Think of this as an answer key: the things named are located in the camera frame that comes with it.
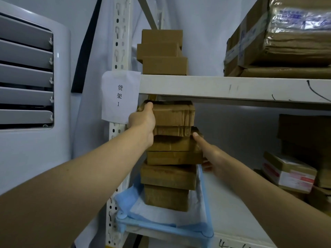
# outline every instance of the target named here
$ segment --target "dark cardboard box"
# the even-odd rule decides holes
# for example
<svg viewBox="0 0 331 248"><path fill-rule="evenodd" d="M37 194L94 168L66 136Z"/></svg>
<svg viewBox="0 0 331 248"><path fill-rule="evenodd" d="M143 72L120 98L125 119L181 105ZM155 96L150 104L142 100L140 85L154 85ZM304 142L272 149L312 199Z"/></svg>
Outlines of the dark cardboard box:
<svg viewBox="0 0 331 248"><path fill-rule="evenodd" d="M262 172L262 170L258 170L258 169L254 169L254 171L259 174L261 177L263 177L264 179L268 180L269 182L271 182L268 177ZM295 196L296 198L300 199L300 200L304 200L305 195L304 193L300 193L300 192L294 192L291 190L286 190L283 189L284 191L286 191L287 193L290 193L291 195Z"/></svg>
<svg viewBox="0 0 331 248"><path fill-rule="evenodd" d="M331 0L257 0L227 41L225 76L238 66L328 66Z"/></svg>
<svg viewBox="0 0 331 248"><path fill-rule="evenodd" d="M147 165L140 169L141 183L175 189L195 190L195 165Z"/></svg>
<svg viewBox="0 0 331 248"><path fill-rule="evenodd" d="M201 137L203 135L197 129L192 127L189 137L174 136L155 136L154 143L147 151L198 151L201 150L198 143L193 139L192 133L197 132Z"/></svg>
<svg viewBox="0 0 331 248"><path fill-rule="evenodd" d="M143 29L141 43L178 43L183 45L183 31L173 29Z"/></svg>
<svg viewBox="0 0 331 248"><path fill-rule="evenodd" d="M331 217L331 190L314 186L307 199L312 207Z"/></svg>
<svg viewBox="0 0 331 248"><path fill-rule="evenodd" d="M259 78L297 78L297 79L330 79L331 68L296 68L296 67L239 67L232 71L230 77Z"/></svg>
<svg viewBox="0 0 331 248"><path fill-rule="evenodd" d="M145 104L153 103L155 125L193 126L195 107L191 101L150 101L146 100L137 111L143 111Z"/></svg>
<svg viewBox="0 0 331 248"><path fill-rule="evenodd" d="M188 76L188 59L185 57L144 57L143 74Z"/></svg>
<svg viewBox="0 0 331 248"><path fill-rule="evenodd" d="M178 43L151 43L137 45L137 60L143 63L144 57L183 56Z"/></svg>
<svg viewBox="0 0 331 248"><path fill-rule="evenodd" d="M277 137L331 156L331 117L279 115Z"/></svg>
<svg viewBox="0 0 331 248"><path fill-rule="evenodd" d="M317 170L308 164L282 154L265 152L262 171L268 179L281 189L309 193L314 184Z"/></svg>
<svg viewBox="0 0 331 248"><path fill-rule="evenodd" d="M202 151L147 151L148 165L202 164Z"/></svg>
<svg viewBox="0 0 331 248"><path fill-rule="evenodd" d="M316 150L282 141L282 154L295 157L317 169L315 185L331 189L331 153L325 156Z"/></svg>
<svg viewBox="0 0 331 248"><path fill-rule="evenodd" d="M145 204L175 211L188 211L189 190L144 184Z"/></svg>
<svg viewBox="0 0 331 248"><path fill-rule="evenodd" d="M154 136L189 137L191 126L155 126L153 134Z"/></svg>

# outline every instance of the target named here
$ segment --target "plastic wrapped package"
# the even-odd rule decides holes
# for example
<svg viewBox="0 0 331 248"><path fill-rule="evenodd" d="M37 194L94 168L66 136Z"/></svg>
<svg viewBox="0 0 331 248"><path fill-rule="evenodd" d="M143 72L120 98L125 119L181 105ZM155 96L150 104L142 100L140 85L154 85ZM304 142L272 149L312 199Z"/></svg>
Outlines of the plastic wrapped package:
<svg viewBox="0 0 331 248"><path fill-rule="evenodd" d="M331 64L331 0L257 0L227 42L225 76L260 66Z"/></svg>

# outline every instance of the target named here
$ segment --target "forearm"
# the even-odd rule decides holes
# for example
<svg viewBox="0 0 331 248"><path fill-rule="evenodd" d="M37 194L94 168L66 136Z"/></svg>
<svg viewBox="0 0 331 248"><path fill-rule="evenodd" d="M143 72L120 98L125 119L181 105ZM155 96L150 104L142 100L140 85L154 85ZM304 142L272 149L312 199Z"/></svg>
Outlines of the forearm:
<svg viewBox="0 0 331 248"><path fill-rule="evenodd" d="M236 194L278 248L331 247L331 218L237 160L225 169Z"/></svg>
<svg viewBox="0 0 331 248"><path fill-rule="evenodd" d="M146 148L146 133L133 127L5 193L0 197L0 229L6 231L0 232L0 243L68 247Z"/></svg>

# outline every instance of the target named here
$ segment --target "white paper sign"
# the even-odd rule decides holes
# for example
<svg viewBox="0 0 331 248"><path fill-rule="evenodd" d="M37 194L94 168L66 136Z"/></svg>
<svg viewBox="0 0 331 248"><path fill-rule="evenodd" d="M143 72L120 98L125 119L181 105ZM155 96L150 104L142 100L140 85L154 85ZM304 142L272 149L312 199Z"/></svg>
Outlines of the white paper sign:
<svg viewBox="0 0 331 248"><path fill-rule="evenodd" d="M128 70L106 71L102 75L101 119L128 124L129 115L137 111L140 72Z"/></svg>

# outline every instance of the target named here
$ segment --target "air conditioner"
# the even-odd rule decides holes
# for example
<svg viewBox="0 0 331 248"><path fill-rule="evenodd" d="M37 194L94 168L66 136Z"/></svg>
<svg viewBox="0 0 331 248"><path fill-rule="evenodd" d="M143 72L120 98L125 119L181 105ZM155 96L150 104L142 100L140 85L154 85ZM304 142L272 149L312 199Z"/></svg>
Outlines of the air conditioner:
<svg viewBox="0 0 331 248"><path fill-rule="evenodd" d="M0 194L71 158L70 31L0 1Z"/></svg>

